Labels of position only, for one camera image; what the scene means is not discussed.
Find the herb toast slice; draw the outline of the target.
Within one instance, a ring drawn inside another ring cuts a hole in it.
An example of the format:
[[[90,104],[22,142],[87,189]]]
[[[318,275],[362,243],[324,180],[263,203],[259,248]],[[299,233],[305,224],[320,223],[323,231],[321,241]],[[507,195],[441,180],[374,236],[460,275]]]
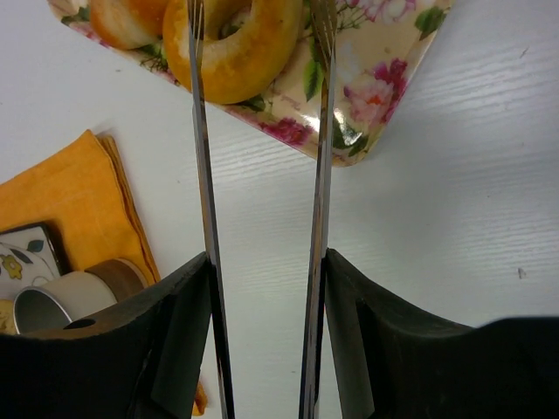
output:
[[[17,333],[13,317],[13,302],[0,300],[0,333],[14,335]]]

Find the metal tongs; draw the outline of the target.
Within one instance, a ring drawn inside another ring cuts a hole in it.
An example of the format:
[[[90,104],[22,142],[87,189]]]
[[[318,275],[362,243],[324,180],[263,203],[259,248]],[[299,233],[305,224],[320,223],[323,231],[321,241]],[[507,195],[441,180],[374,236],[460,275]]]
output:
[[[193,98],[192,120],[197,152],[197,171],[204,226],[204,243],[210,262],[210,306],[217,357],[217,375],[222,416],[235,416],[231,359],[224,308],[223,275],[219,252],[217,215],[210,164],[210,146],[202,80],[204,5],[187,3],[190,80]],[[314,39],[321,54],[324,79],[321,85],[321,113],[318,157],[314,185],[314,211],[307,281],[307,303],[300,375],[300,418],[319,415],[321,344],[323,335],[325,285],[327,278],[328,218],[333,163],[335,102],[335,40],[337,12],[333,1],[310,3]]]

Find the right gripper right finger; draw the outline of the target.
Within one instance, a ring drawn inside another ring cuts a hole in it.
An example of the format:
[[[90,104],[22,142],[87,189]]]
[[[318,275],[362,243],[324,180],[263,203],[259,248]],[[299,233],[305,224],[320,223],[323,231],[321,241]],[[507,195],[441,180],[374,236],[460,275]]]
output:
[[[345,418],[555,418],[558,320],[470,327],[327,253],[326,312]]]

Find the golden bagel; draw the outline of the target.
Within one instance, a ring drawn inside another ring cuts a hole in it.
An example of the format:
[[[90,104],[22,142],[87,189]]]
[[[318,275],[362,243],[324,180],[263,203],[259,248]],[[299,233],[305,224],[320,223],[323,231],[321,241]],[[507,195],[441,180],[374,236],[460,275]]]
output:
[[[302,1],[204,1],[201,76],[204,99],[219,105],[263,91],[289,61],[300,33]],[[222,27],[248,7],[249,16],[226,38]]]

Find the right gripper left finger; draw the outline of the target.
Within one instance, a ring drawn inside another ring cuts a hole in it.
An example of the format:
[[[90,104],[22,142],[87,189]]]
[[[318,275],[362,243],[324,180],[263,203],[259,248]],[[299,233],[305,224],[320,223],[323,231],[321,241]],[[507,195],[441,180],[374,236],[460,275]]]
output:
[[[210,323],[210,263],[69,326],[1,337],[3,418],[189,418]]]

